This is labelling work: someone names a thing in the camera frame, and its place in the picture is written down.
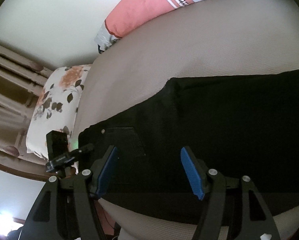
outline white wall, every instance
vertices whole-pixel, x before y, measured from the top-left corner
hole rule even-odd
[[[52,69],[92,63],[94,37],[120,0],[5,0],[0,43]]]
[[[26,219],[43,185],[41,181],[0,171],[0,212]]]

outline green light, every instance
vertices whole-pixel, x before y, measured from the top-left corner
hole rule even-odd
[[[78,140],[74,140],[74,141],[72,142],[72,149],[73,149],[73,150],[78,149]]]

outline bright light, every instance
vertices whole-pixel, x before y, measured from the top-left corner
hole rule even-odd
[[[73,149],[73,150],[76,150],[76,149],[78,149],[78,140],[73,140],[73,141],[71,141],[71,148]]]
[[[9,214],[0,214],[0,235],[7,236],[12,230],[17,230],[22,224],[13,221],[13,218]]]

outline orange flower print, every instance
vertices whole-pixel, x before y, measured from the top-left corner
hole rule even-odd
[[[45,95],[45,88],[42,89],[42,92],[40,93],[36,106],[41,106],[44,101],[44,95]]]
[[[74,66],[67,70],[66,74],[59,82],[59,86],[66,89],[74,85],[83,75],[83,66]]]

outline blue gripper pad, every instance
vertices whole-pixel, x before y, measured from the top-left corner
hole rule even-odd
[[[96,190],[96,195],[101,198],[106,194],[111,177],[115,171],[118,159],[117,148],[114,147],[111,154],[109,155],[100,175],[98,176],[98,187]]]
[[[202,200],[205,195],[202,188],[202,179],[184,147],[181,150],[181,161],[194,195],[196,195],[199,200]]]

